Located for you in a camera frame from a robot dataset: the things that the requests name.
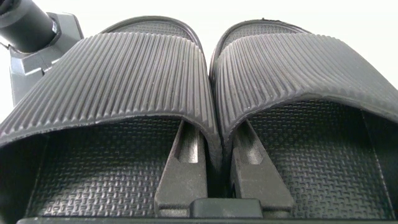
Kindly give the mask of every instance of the black slide sandal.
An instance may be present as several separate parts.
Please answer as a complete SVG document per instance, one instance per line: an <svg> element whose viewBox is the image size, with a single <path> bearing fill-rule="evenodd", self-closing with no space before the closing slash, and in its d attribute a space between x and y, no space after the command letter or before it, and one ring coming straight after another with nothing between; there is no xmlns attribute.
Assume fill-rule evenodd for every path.
<svg viewBox="0 0 398 224"><path fill-rule="evenodd" d="M224 35L212 58L235 196L265 217L395 219L397 90L339 40L268 33Z"/></svg>
<svg viewBox="0 0 398 224"><path fill-rule="evenodd" d="M207 197L205 149L210 172L221 165L200 43L176 35L82 40L0 133L0 192L9 197L0 216L7 222L187 217L190 203Z"/></svg>

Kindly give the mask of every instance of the black rubber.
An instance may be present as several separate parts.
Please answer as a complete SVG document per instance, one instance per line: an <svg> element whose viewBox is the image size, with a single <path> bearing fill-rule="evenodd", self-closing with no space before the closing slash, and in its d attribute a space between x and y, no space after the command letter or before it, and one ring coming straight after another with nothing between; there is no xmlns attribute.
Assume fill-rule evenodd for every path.
<svg viewBox="0 0 398 224"><path fill-rule="evenodd" d="M109 223L109 224L385 224L383 220L275 220L275 219L260 219L260 218L158 218L153 220L151 218L26 218L18 222L18 224L94 224L94 223Z"/></svg>
<svg viewBox="0 0 398 224"><path fill-rule="evenodd" d="M54 134L26 217L154 216L154 194L179 124L143 118Z"/></svg>
<svg viewBox="0 0 398 224"><path fill-rule="evenodd" d="M16 50L33 53L53 41L57 34L56 23L33 0L5 1L3 4L0 5L0 35Z"/></svg>
<svg viewBox="0 0 398 224"><path fill-rule="evenodd" d="M395 219L395 180L365 114L396 126L398 91L339 40L252 23L228 30L212 58L224 163L249 120L295 199L293 218Z"/></svg>
<svg viewBox="0 0 398 224"><path fill-rule="evenodd" d="M195 31L186 23L164 16L141 16L126 19L106 28L101 33L108 32L141 32L148 34L176 35L196 43L203 51Z"/></svg>
<svg viewBox="0 0 398 224"><path fill-rule="evenodd" d="M80 41L57 62L0 125L0 151L42 154L20 161L40 164L26 217L153 217L181 120L203 133L210 175L219 174L221 144L198 43L113 32ZM45 147L24 141L43 135ZM30 177L16 179L15 189L0 184L0 192L31 190L19 185L23 178Z"/></svg>

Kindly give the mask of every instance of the black tube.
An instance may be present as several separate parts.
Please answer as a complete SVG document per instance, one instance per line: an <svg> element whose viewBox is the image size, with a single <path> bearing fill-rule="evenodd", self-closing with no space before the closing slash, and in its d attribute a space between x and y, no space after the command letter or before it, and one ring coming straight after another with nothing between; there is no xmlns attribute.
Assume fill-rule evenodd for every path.
<svg viewBox="0 0 398 224"><path fill-rule="evenodd" d="M55 37L57 25L32 0L0 0L0 35L15 49L31 53Z"/></svg>

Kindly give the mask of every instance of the white background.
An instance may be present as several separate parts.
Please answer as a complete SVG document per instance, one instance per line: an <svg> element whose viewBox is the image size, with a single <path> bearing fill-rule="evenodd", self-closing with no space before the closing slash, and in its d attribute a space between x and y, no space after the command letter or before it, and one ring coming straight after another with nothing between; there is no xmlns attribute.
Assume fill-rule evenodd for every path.
<svg viewBox="0 0 398 224"><path fill-rule="evenodd" d="M77 16L85 37L136 16L169 16L198 34L207 62L232 25L281 20L346 42L398 88L398 3L395 1L122 1L34 0L44 11ZM12 110L7 50L0 49L0 121Z"/></svg>

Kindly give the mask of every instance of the textured footbed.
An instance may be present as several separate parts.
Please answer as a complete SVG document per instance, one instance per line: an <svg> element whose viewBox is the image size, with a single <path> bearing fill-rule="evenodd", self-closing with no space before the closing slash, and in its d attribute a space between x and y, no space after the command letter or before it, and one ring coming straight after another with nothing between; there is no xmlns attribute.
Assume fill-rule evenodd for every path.
<svg viewBox="0 0 398 224"><path fill-rule="evenodd" d="M142 32L148 34L176 35L191 40L191 37L181 27L160 21L138 22L115 29L113 32Z"/></svg>
<svg viewBox="0 0 398 224"><path fill-rule="evenodd" d="M153 217L180 122L142 118L50 133L26 217Z"/></svg>
<svg viewBox="0 0 398 224"><path fill-rule="evenodd" d="M300 32L295 29L295 27L289 28L288 26L278 26L275 24L269 24L268 21L264 21L262 24L248 24L241 27L238 27L234 31L232 31L227 38L225 39L223 46L221 49L224 49L234 40L237 40L242 37L246 37L249 35L260 35L260 34L296 34Z"/></svg>
<svg viewBox="0 0 398 224"><path fill-rule="evenodd" d="M301 101L249 121L295 199L294 218L394 218L360 110Z"/></svg>

